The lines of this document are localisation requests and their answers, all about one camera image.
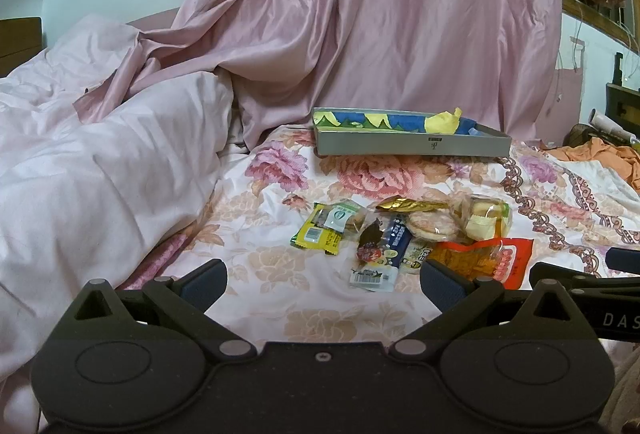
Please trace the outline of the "toast bread packet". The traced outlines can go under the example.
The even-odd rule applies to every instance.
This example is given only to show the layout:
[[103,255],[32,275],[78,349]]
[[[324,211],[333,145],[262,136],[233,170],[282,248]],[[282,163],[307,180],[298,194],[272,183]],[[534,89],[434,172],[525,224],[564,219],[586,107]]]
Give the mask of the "toast bread packet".
[[501,199],[464,194],[451,201],[450,211],[462,232],[471,240],[502,239],[509,235],[512,211]]

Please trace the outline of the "gold foil snack packet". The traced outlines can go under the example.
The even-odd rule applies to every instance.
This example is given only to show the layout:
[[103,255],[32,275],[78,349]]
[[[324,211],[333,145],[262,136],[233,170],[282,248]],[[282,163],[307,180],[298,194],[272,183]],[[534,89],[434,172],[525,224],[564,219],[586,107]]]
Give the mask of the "gold foil snack packet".
[[449,204],[439,200],[416,200],[401,196],[393,196],[378,202],[375,209],[385,212],[413,213],[413,212],[434,212],[446,210]]

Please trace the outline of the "dark jerky snack packet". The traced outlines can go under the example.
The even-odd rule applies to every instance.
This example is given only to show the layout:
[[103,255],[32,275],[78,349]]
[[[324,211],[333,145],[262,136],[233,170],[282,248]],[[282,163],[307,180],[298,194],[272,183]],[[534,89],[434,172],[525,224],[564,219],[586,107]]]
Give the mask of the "dark jerky snack packet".
[[357,260],[363,264],[378,264],[383,257],[380,243],[383,237],[382,222],[376,218],[363,229],[358,242]]

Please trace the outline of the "wooden headboard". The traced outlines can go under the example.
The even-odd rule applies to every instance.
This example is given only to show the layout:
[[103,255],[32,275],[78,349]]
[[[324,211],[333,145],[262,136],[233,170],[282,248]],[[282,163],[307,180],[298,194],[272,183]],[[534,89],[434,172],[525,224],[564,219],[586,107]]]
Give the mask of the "wooden headboard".
[[0,20],[0,76],[2,78],[42,50],[43,34],[40,17]]

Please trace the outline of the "round rice cracker packet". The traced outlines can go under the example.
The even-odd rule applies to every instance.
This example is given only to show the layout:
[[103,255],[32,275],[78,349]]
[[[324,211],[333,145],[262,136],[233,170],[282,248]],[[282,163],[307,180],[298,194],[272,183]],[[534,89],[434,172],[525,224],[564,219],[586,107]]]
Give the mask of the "round rice cracker packet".
[[416,238],[431,242],[454,240],[459,232],[456,220],[444,209],[409,213],[406,226]]

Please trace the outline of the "pink satin curtain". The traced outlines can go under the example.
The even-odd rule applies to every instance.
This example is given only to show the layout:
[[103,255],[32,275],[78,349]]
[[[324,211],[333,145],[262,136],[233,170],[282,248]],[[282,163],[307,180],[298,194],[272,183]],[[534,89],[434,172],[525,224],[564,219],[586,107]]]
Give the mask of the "pink satin curtain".
[[561,14],[562,0],[185,0],[76,109],[96,122],[154,84],[219,69],[232,77],[248,146],[322,106],[460,109],[529,139]]

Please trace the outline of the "yellow green snack packet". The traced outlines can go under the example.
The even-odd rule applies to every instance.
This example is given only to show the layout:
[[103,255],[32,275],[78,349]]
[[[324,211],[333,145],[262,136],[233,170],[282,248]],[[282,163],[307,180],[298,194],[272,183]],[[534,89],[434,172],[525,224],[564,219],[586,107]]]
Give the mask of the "yellow green snack packet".
[[340,243],[343,239],[343,234],[323,228],[317,224],[317,217],[325,206],[329,206],[329,204],[318,202],[314,204],[314,208],[305,220],[305,223],[291,238],[291,246],[302,250],[323,251],[329,255],[337,255],[340,253]]

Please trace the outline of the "floral bed sheet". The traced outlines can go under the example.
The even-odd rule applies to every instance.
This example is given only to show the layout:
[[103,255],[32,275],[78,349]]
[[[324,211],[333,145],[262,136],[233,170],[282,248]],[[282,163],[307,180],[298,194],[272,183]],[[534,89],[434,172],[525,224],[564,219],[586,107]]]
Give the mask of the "floral bed sheet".
[[1,191],[1,279],[32,304],[1,307],[1,373],[14,376],[90,275],[140,287],[220,254],[216,311],[256,341],[387,342],[428,317],[418,272],[519,282],[552,261],[600,272],[639,242],[639,195],[582,148],[514,145],[500,160],[319,157],[300,128],[251,154],[111,139],[68,150],[58,180]]

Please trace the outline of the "navy milk powder stick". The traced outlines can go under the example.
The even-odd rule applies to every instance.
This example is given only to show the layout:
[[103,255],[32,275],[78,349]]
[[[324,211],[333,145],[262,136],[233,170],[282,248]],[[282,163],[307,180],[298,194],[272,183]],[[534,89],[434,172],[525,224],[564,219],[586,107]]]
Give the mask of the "navy milk powder stick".
[[359,237],[349,284],[371,292],[393,292],[411,239],[402,214],[376,218]]

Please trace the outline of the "red orange tofu snack packet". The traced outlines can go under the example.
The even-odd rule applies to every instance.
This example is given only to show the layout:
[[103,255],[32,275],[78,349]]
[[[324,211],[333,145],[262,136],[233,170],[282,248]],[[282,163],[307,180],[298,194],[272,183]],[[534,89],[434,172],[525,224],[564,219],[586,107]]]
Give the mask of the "red orange tofu snack packet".
[[506,290],[518,290],[523,284],[533,246],[532,239],[521,238],[495,238],[467,246],[442,242],[427,258],[467,280],[486,276],[501,282]]

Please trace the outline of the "grey cardboard tray box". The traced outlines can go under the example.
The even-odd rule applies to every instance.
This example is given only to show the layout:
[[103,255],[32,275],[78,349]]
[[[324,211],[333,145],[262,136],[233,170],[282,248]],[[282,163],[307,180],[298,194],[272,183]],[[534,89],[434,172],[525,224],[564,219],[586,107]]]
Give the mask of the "grey cardboard tray box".
[[430,135],[381,132],[320,132],[314,127],[318,154],[322,156],[446,156],[504,158],[512,138],[478,124],[480,136]]

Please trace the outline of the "orange cloth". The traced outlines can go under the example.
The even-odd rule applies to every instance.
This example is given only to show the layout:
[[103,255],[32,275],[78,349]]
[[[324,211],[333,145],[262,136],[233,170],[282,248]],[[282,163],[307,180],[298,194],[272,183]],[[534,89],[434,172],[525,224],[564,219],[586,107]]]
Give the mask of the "orange cloth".
[[560,161],[597,161],[605,168],[612,168],[629,186],[639,191],[639,153],[631,146],[613,146],[600,137],[593,137],[577,147],[550,149],[548,154]]

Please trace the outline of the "white pink duvet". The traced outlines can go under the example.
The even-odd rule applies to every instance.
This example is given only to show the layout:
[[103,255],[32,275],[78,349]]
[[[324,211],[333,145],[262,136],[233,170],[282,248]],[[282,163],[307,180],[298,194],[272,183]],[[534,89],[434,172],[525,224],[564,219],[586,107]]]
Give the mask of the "white pink duvet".
[[178,76],[79,121],[76,100],[137,36],[86,17],[1,82],[4,378],[35,356],[87,280],[125,281],[214,190],[232,105],[225,74]]

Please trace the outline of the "white rolled tube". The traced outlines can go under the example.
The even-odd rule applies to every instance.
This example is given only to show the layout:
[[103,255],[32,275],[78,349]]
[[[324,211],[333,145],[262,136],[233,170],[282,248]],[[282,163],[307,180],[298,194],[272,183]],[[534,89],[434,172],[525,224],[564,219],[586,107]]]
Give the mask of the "white rolled tube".
[[591,110],[589,124],[596,130],[614,136],[631,146],[638,145],[639,143],[639,139],[634,133],[626,131],[620,124],[597,109]]

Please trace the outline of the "small white green packet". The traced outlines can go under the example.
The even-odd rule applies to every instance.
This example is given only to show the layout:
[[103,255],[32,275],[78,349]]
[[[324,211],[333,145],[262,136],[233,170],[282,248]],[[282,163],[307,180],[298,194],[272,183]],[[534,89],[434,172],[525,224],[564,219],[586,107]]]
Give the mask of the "small white green packet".
[[317,224],[339,234],[359,232],[367,211],[359,203],[344,200],[325,206],[317,217]]

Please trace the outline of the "dark wooden furniture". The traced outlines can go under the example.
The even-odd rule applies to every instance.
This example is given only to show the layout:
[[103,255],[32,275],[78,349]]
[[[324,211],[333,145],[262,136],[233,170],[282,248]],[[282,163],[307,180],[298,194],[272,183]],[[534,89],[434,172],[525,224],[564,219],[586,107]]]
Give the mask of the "dark wooden furniture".
[[640,133],[640,94],[638,88],[623,86],[623,54],[616,53],[613,79],[606,84],[605,115],[636,136]]

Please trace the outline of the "colourful painted paper liner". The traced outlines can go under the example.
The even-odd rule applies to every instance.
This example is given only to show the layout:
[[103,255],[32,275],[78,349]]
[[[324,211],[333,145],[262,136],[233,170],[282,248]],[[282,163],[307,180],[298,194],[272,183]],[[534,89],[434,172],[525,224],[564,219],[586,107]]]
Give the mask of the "colourful painted paper liner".
[[430,135],[480,136],[475,120],[454,112],[435,114],[417,112],[384,112],[357,109],[314,109],[314,127],[320,132],[381,132]]

